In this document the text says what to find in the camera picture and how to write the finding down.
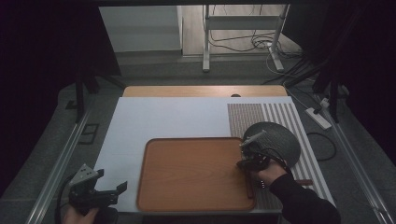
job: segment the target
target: white wall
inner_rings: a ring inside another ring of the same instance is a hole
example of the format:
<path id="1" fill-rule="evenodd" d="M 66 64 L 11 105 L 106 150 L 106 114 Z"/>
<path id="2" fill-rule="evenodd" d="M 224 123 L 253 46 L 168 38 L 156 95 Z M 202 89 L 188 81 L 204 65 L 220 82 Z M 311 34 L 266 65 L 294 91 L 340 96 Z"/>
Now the white wall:
<path id="1" fill-rule="evenodd" d="M 115 52 L 181 49 L 181 7 L 100 7 Z"/>

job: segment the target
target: tray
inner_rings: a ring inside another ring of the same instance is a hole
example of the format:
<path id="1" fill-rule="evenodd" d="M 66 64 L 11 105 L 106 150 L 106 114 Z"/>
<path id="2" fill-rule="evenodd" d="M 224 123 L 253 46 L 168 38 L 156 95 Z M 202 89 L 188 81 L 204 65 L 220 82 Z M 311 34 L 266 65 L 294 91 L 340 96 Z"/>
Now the tray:
<path id="1" fill-rule="evenodd" d="M 146 144 L 136 204 L 145 212 L 237 211 L 255 205 L 236 167 L 240 138 L 166 138 Z"/>

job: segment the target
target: metal stand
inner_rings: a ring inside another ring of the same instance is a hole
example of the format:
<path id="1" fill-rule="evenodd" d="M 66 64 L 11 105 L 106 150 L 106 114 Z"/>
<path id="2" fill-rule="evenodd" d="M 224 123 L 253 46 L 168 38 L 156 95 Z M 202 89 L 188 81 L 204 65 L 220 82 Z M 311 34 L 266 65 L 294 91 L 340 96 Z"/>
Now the metal stand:
<path id="1" fill-rule="evenodd" d="M 209 72 L 209 32 L 211 30 L 275 30 L 273 44 L 268 45 L 278 72 L 284 70 L 276 50 L 289 5 L 284 5 L 279 16 L 210 16 L 209 5 L 205 6 L 205 43 L 203 71 Z"/>

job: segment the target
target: black round object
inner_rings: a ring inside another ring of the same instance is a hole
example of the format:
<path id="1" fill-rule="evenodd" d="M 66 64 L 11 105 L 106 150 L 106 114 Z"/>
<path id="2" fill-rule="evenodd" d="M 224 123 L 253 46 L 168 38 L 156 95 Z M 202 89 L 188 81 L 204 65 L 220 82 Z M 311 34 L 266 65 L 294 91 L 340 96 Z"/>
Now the black round object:
<path id="1" fill-rule="evenodd" d="M 300 159 L 301 147 L 296 136 L 284 126 L 273 122 L 259 122 L 251 125 L 244 134 L 244 141 L 249 137 L 261 133 L 252 143 L 243 147 L 244 154 L 253 152 L 261 153 L 261 150 L 271 148 L 275 150 L 292 167 Z M 272 150 L 267 151 L 278 157 Z"/>

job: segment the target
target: white power strip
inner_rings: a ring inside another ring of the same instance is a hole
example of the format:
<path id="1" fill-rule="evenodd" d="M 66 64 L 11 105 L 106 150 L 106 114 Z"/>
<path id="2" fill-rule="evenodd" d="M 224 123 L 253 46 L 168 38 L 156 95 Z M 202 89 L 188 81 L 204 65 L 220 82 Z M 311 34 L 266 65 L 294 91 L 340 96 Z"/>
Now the white power strip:
<path id="1" fill-rule="evenodd" d="M 332 125 L 320 114 L 314 114 L 314 108 L 308 108 L 305 113 L 309 115 L 323 130 L 330 129 Z"/>

